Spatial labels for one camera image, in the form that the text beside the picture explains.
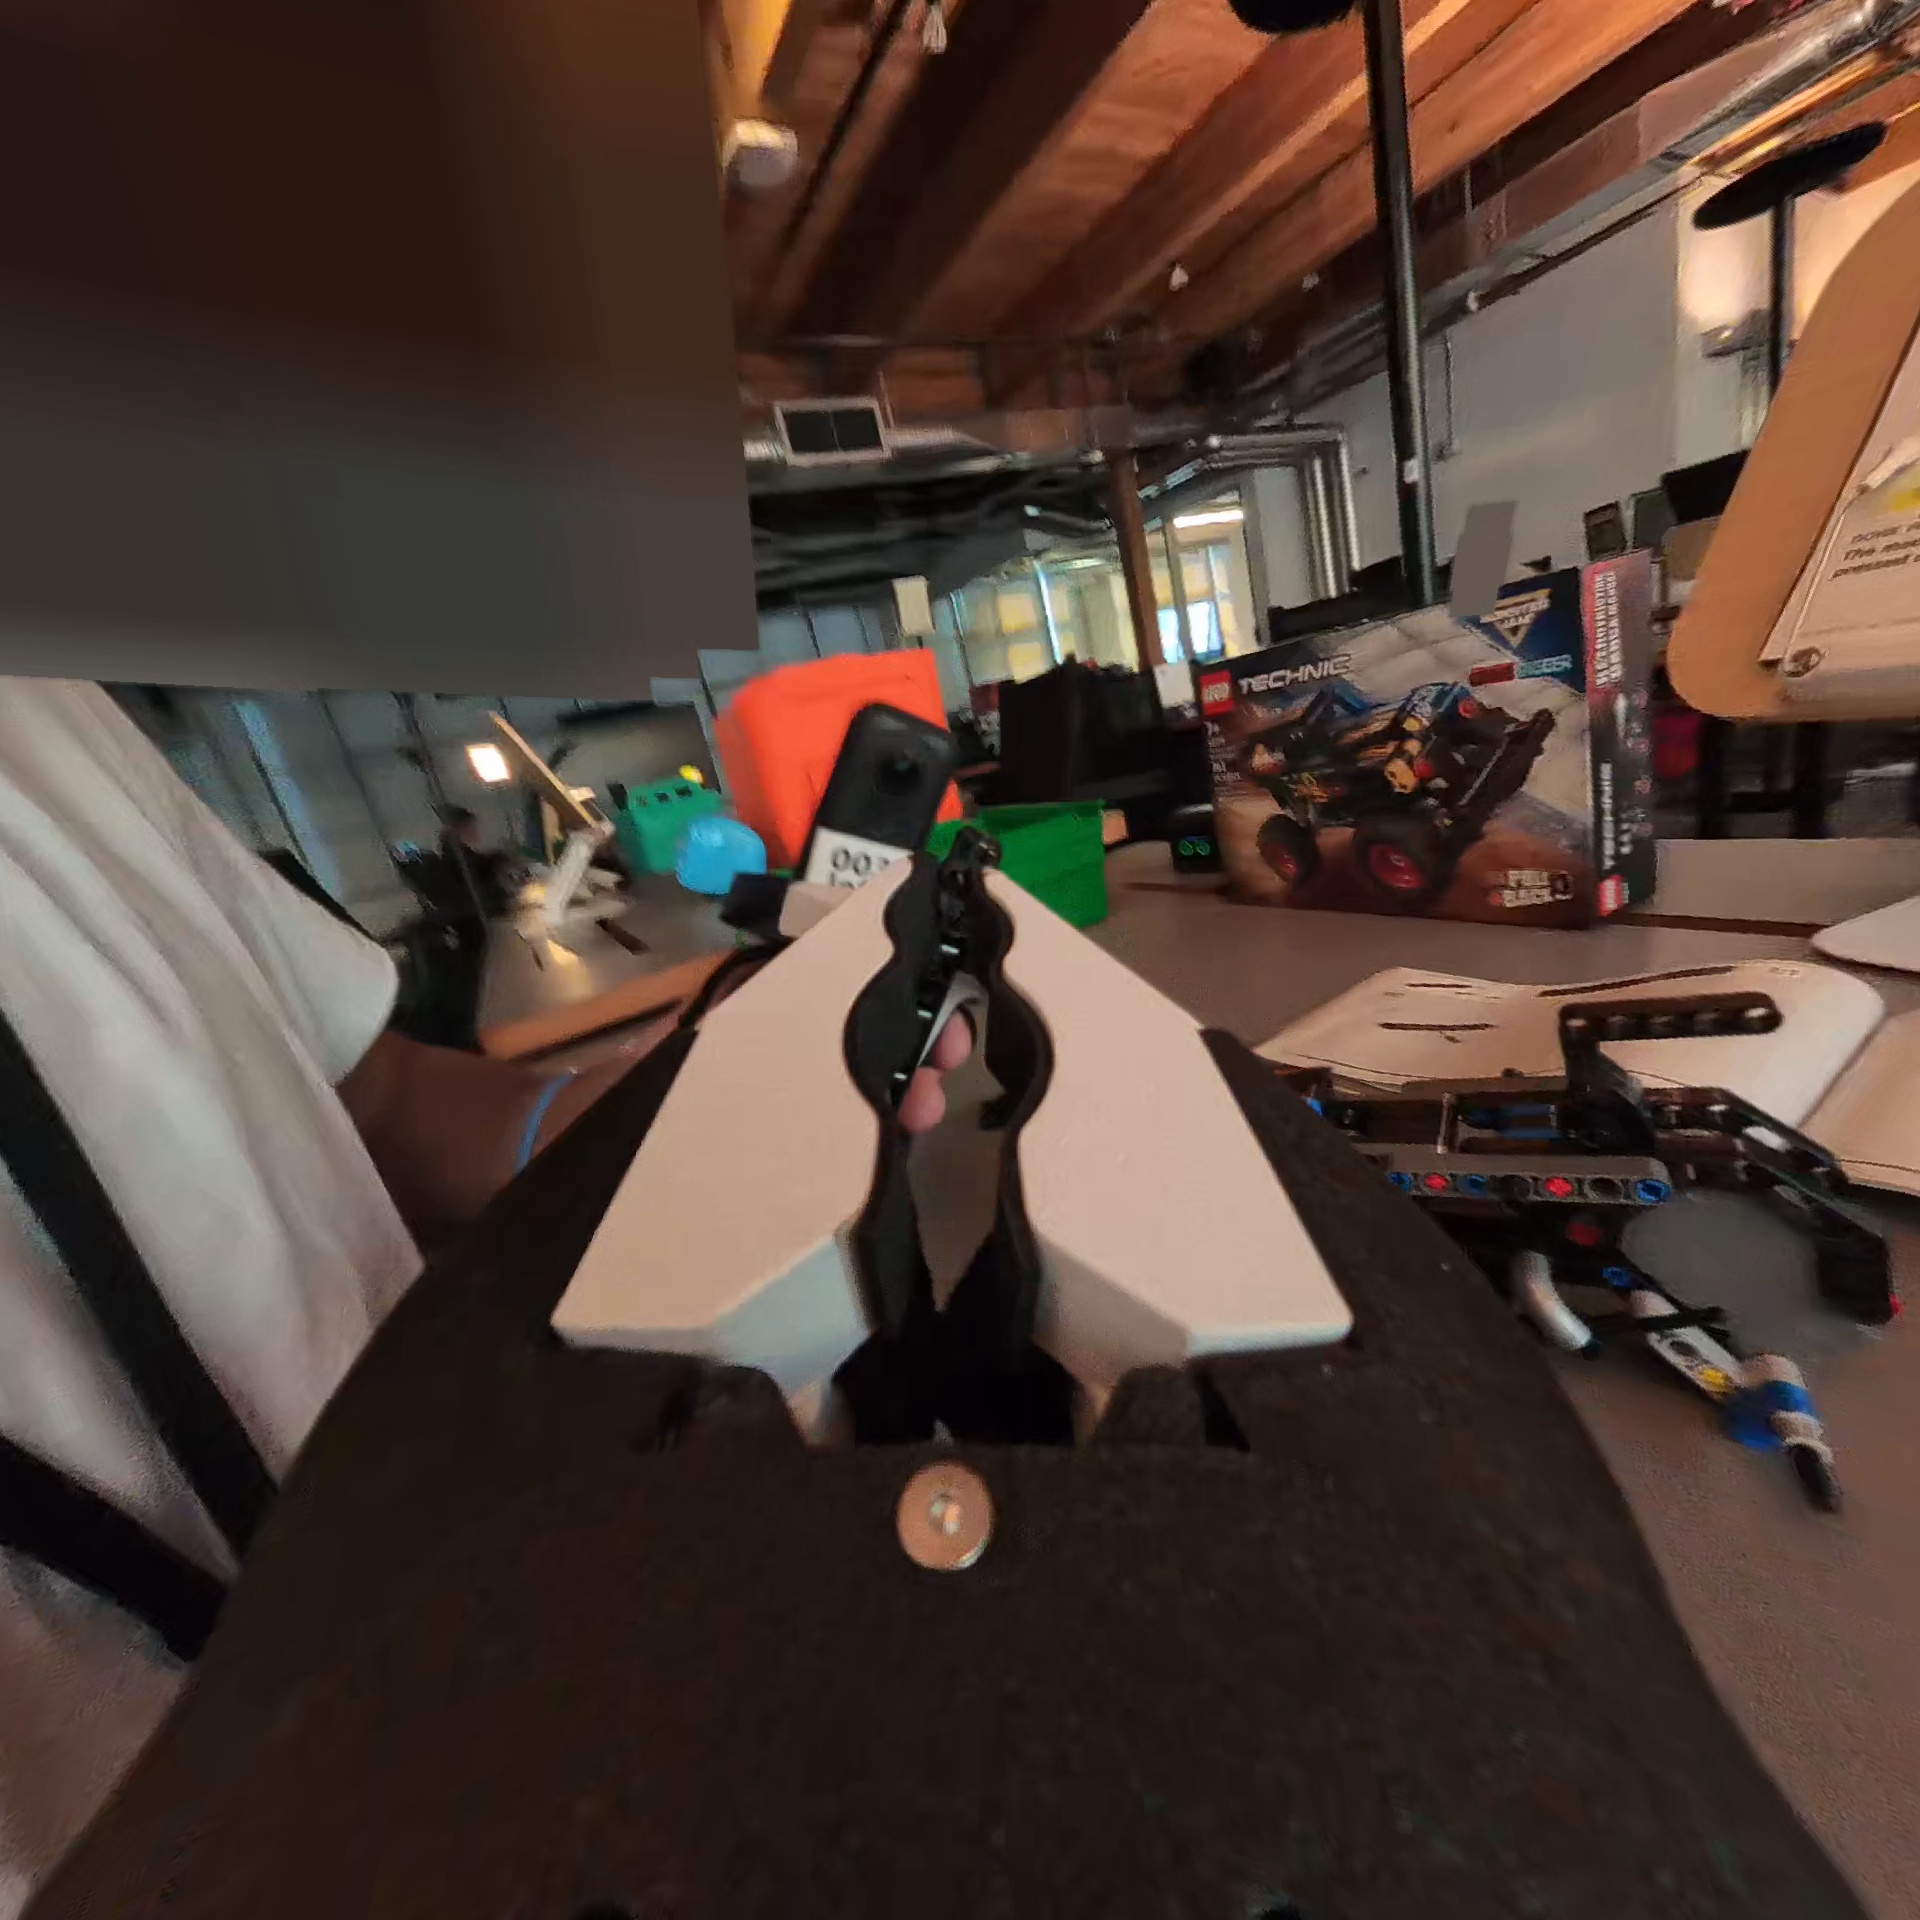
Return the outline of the brown cardboard board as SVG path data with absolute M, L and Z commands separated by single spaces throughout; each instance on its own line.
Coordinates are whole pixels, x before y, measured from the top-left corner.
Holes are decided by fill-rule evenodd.
M 1920 189 L 1904 189 L 1855 257 L 1827 275 L 1788 377 L 1746 454 L 1738 497 L 1717 519 L 1697 599 L 1662 644 L 1687 708 L 1725 722 L 1915 722 L 1890 702 L 1788 708 L 1767 674 L 1767 632 L 1842 506 L 1845 465 L 1920 352 Z

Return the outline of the person's left hand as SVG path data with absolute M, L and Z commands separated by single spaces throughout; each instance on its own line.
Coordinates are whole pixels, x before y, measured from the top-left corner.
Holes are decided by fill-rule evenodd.
M 945 1024 L 945 1037 L 927 1046 L 927 1060 L 916 1064 L 916 1079 L 897 1093 L 897 1121 L 916 1137 L 945 1121 L 958 1064 L 970 1064 L 970 1024 L 963 1012 Z

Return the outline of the white flat object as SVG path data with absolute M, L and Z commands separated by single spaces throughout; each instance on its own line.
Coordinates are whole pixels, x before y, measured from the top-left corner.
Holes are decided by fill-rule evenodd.
M 1855 974 L 1904 974 L 1920 982 L 1920 896 L 1874 908 L 1863 919 L 1817 926 L 1817 960 L 1855 966 Z

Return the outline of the green toy block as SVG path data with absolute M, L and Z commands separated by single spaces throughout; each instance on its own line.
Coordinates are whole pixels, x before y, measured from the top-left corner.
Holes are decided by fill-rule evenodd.
M 625 875 L 670 875 L 687 822 L 714 821 L 721 788 L 700 766 L 664 783 L 605 783 L 611 852 Z

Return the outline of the partly built lego truck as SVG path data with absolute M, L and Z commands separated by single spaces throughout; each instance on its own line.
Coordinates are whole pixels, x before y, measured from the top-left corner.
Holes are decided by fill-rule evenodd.
M 1332 1064 L 1276 1064 L 1399 1198 L 1414 1198 L 1503 1305 L 1553 1350 L 1642 1345 L 1697 1382 L 1725 1434 L 1785 1453 L 1811 1509 L 1842 1509 L 1842 1471 L 1797 1357 L 1746 1350 L 1725 1305 L 1687 1305 L 1625 1253 L 1625 1229 L 1687 1192 L 1754 1192 L 1811 1237 L 1817 1299 L 1863 1332 L 1898 1324 L 1890 1247 L 1845 1215 L 1845 1175 L 1797 1121 L 1729 1087 L 1642 1087 L 1603 1037 L 1729 1037 L 1762 1000 L 1572 1009 L 1546 1079 L 1362 1087 Z

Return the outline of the blue round object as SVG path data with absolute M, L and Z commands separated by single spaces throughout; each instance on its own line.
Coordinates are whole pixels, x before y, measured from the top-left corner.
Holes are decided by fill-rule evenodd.
M 732 896 L 737 875 L 765 875 L 765 839 L 732 814 L 706 814 L 678 831 L 670 875 L 694 896 Z

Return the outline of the black ceiling pole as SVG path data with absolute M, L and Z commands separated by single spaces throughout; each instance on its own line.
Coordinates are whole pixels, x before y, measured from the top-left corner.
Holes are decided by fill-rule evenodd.
M 1399 0 L 1362 0 L 1362 20 L 1366 20 L 1366 113 L 1376 113 L 1376 202 L 1380 202 L 1380 265 L 1391 265 L 1380 330 L 1391 330 L 1399 581 L 1412 604 L 1439 604 Z

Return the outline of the lego set box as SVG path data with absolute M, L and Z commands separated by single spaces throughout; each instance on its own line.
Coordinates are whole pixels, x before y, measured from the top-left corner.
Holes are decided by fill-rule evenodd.
M 1657 894 L 1651 556 L 1201 661 L 1230 896 L 1591 926 Z

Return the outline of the lego instruction booklet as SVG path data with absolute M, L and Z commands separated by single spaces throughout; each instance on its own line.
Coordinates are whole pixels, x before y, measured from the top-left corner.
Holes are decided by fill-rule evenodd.
M 1683 1012 L 1657 1037 L 1603 1037 L 1642 1087 L 1729 1087 L 1797 1121 L 1845 1180 L 1920 1198 L 1920 1012 L 1835 966 L 1710 966 L 1651 982 L 1503 983 L 1456 974 L 1376 974 L 1315 1012 L 1283 1024 L 1274 1064 L 1332 1064 L 1362 1087 L 1412 1079 L 1546 1079 L 1572 1009 L 1762 1000 L 1762 1024 L 1702 1037 Z

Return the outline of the green plastic bin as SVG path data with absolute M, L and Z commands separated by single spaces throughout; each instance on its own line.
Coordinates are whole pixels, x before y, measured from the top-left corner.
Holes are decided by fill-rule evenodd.
M 1041 896 L 1063 926 L 1112 919 L 1105 802 L 988 802 L 980 821 L 935 822 L 927 852 L 946 852 L 963 822 L 988 831 L 1000 875 Z

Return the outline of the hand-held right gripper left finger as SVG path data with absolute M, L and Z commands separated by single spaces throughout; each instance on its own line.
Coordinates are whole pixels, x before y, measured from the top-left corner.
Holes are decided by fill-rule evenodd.
M 706 1009 L 548 1332 L 765 1371 L 812 1435 L 927 1447 L 945 1314 L 897 1087 L 935 966 L 945 869 L 881 869 Z

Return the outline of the black round stand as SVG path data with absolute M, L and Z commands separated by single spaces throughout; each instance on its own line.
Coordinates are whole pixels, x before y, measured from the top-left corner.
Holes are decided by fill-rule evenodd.
M 1754 230 L 1767 216 L 1767 308 L 1762 308 L 1762 363 L 1767 363 L 1767 405 L 1788 373 L 1788 333 L 1797 333 L 1797 202 L 1811 189 L 1845 182 L 1873 151 L 1884 145 L 1884 120 L 1855 134 L 1827 134 L 1811 145 L 1788 145 L 1738 182 L 1725 182 L 1702 211 L 1697 235 Z

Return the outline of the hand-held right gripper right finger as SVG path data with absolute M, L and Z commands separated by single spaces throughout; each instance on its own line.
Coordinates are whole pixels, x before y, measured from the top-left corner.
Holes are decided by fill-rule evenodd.
M 946 1293 L 958 1419 L 1093 1434 L 1133 1371 L 1340 1350 L 1352 1299 L 1230 1079 L 1233 1037 L 990 869 L 970 926 L 1000 1166 Z

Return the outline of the orange box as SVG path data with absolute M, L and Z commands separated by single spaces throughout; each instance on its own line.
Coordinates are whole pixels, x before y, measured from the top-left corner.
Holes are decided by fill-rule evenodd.
M 732 783 L 732 814 L 765 839 L 772 869 L 803 865 L 852 708 L 906 708 L 946 730 L 927 652 L 772 661 L 744 676 L 714 718 L 714 766 Z

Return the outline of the white paper sheet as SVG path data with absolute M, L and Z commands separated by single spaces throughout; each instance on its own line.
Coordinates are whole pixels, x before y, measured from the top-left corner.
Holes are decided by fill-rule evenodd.
M 1898 363 L 1863 462 L 1767 632 L 1788 708 L 1890 702 L 1920 684 L 1920 358 Z

